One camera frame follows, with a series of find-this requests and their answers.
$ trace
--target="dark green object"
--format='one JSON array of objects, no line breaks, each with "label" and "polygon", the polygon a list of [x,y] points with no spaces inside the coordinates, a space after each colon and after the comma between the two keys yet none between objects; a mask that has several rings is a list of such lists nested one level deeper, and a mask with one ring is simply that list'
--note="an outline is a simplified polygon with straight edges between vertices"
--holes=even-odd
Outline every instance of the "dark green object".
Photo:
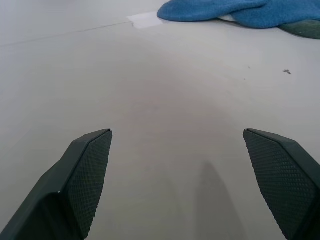
[{"label": "dark green object", "polygon": [[278,28],[300,37],[320,39],[320,21],[304,20],[295,23],[280,25]]},{"label": "dark green object", "polygon": [[36,183],[0,240],[83,240],[102,194],[112,132],[74,140]]},{"label": "dark green object", "polygon": [[320,165],[294,140],[246,129],[257,183],[288,240],[320,239]]}]

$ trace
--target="white floor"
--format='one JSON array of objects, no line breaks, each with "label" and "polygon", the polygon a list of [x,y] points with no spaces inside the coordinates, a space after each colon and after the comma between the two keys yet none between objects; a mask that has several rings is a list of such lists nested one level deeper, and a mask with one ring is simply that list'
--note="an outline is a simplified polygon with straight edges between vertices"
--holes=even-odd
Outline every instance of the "white floor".
[{"label": "white floor", "polygon": [[72,140],[111,128],[89,240],[285,239],[242,132],[320,161],[320,41],[126,18],[164,2],[0,1],[0,229]]}]

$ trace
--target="small debris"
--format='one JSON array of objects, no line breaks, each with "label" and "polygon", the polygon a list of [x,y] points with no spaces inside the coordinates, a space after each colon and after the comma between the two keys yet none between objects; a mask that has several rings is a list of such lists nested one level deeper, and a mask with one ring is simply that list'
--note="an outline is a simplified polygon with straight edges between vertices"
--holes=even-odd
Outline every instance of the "small debris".
[{"label": "small debris", "polygon": [[283,70],[283,72],[291,75],[291,72],[288,69]]}]

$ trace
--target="floor seam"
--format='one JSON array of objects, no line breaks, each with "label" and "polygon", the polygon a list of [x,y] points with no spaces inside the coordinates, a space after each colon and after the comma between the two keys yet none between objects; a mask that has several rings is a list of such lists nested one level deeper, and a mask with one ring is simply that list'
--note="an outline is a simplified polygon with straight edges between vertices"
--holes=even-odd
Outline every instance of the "floor seam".
[{"label": "floor seam", "polygon": [[10,47],[10,46],[15,46],[15,45],[21,45],[21,44],[27,44],[27,43],[40,41],[40,40],[53,39],[53,38],[58,38],[58,37],[67,36],[67,35],[71,35],[71,34],[89,32],[89,31],[98,30],[98,29],[105,29],[105,28],[108,28],[108,27],[114,27],[114,26],[117,26],[117,25],[128,24],[128,23],[131,23],[131,21],[124,21],[124,22],[115,23],[115,24],[111,24],[111,25],[98,26],[98,27],[93,27],[93,28],[88,28],[88,29],[83,29],[83,30],[77,30],[77,31],[70,31],[70,32],[66,32],[66,33],[61,33],[61,34],[56,34],[56,35],[51,35],[51,36],[45,36],[45,37],[39,37],[39,38],[26,40],[26,41],[17,41],[17,42],[13,42],[13,43],[7,43],[7,44],[0,45],[0,48],[5,48],[5,47]]}]

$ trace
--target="blue towel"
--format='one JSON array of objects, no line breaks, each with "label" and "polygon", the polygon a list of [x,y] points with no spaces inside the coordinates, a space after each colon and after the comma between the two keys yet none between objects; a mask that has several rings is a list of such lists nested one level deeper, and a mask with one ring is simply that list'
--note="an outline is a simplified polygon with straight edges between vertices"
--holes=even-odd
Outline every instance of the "blue towel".
[{"label": "blue towel", "polygon": [[257,8],[231,14],[246,27],[266,29],[303,20],[320,20],[320,0],[271,0]]},{"label": "blue towel", "polygon": [[175,22],[215,19],[234,11],[256,8],[269,0],[171,0],[158,11],[158,17]]}]

